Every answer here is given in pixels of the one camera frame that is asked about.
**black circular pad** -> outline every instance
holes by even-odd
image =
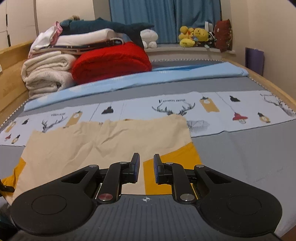
[[[18,196],[11,217],[27,233],[54,235],[83,225],[94,207],[79,184],[55,180]]]
[[[32,209],[43,215],[52,215],[61,212],[67,206],[65,198],[58,195],[44,195],[32,203]]]
[[[227,206],[239,215],[252,215],[260,210],[261,203],[254,197],[237,195],[228,199]]]
[[[273,195],[239,181],[211,186],[200,210],[213,228],[237,237],[274,232],[282,214]]]

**deer antler print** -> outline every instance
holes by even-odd
[[[262,95],[260,94],[262,97],[264,97],[264,101],[267,102],[267,103],[270,103],[270,104],[274,104],[275,106],[278,106],[280,107],[288,116],[290,117],[294,117],[295,116],[295,113],[290,110],[290,109],[286,109],[284,107],[284,102],[281,101],[280,99],[276,99],[277,103],[276,102],[273,102],[273,101],[270,101],[270,100],[267,100],[265,97],[266,96],[274,96],[273,94],[270,94],[270,95]]]
[[[153,110],[157,111],[157,112],[163,112],[163,113],[167,113],[167,115],[171,115],[173,114],[174,112],[172,112],[171,110],[168,110],[167,107],[165,107],[165,109],[160,109],[160,106],[162,105],[163,103],[161,103],[159,106],[157,106],[156,108],[152,107]]]
[[[187,111],[188,110],[192,110],[194,108],[194,106],[195,106],[195,103],[193,105],[191,105],[189,103],[187,103],[187,104],[188,104],[188,107],[185,108],[185,106],[182,106],[182,109],[180,110],[180,112],[179,112],[178,115],[181,115],[181,116],[186,115],[187,114]]]
[[[44,122],[44,120],[42,121],[42,125],[43,125],[43,133],[47,132],[50,128],[52,128],[54,125],[61,123],[63,120],[65,120],[67,117],[63,117],[60,120],[56,120],[54,123],[50,124],[49,126],[47,126],[47,121]]]
[[[165,109],[161,109],[160,106],[162,105],[163,103],[161,103],[159,106],[157,106],[156,108],[152,107],[153,110],[157,111],[157,112],[162,112],[162,113],[167,113],[167,115],[171,115],[171,114],[174,114],[174,112],[172,110],[169,110],[167,107],[165,107]],[[193,105],[189,104],[189,103],[186,103],[188,104],[188,107],[186,108],[185,106],[182,106],[182,109],[180,110],[180,112],[178,113],[178,115],[181,115],[181,116],[184,116],[187,114],[187,111],[188,110],[192,110],[195,106],[195,103]]]

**stuffed animal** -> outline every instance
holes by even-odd
[[[193,31],[194,28],[188,28],[187,26],[182,26],[180,28],[180,35],[179,35],[179,39],[192,39],[193,37]]]
[[[179,35],[182,47],[203,46],[205,48],[215,47],[215,35],[203,28],[187,28],[182,26]]]
[[[180,45],[182,47],[193,47],[195,45],[195,41],[192,39],[182,39],[180,41]]]
[[[216,38],[213,32],[208,32],[203,28],[196,28],[193,35],[196,46],[205,47],[206,49],[215,47]]]
[[[193,32],[193,36],[197,38],[198,42],[209,41],[209,32],[203,28],[196,28]]]
[[[158,34],[152,29],[142,30],[141,38],[143,41],[144,48],[157,48],[156,40],[158,39]]]
[[[80,20],[80,17],[77,15],[72,15],[71,17],[69,17],[68,19],[74,21],[74,20]]]
[[[215,36],[217,37],[216,48],[220,49],[221,53],[227,51],[232,40],[232,28],[229,19],[217,22]]]

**pink clothing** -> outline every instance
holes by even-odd
[[[59,22],[55,22],[55,24],[47,29],[44,33],[40,33],[35,39],[34,43],[31,45],[28,58],[32,57],[33,50],[39,50],[43,47],[54,45],[62,31],[63,29]]]
[[[63,28],[60,26],[58,21],[55,22],[55,25],[57,26],[57,31],[55,32],[54,36],[52,37],[52,41],[50,42],[50,45],[54,45],[57,42],[57,38],[60,36],[60,34],[63,31]]]

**beige wall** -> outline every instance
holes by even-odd
[[[63,21],[72,15],[81,19],[94,20],[92,0],[36,0],[39,32],[44,32],[55,21]]]
[[[296,99],[296,8],[288,0],[248,0],[251,48],[265,53],[264,77]]]
[[[226,57],[244,65],[245,47],[263,50],[264,77],[296,99],[296,8],[288,0],[221,3],[223,19],[231,16],[236,52],[236,56]]]

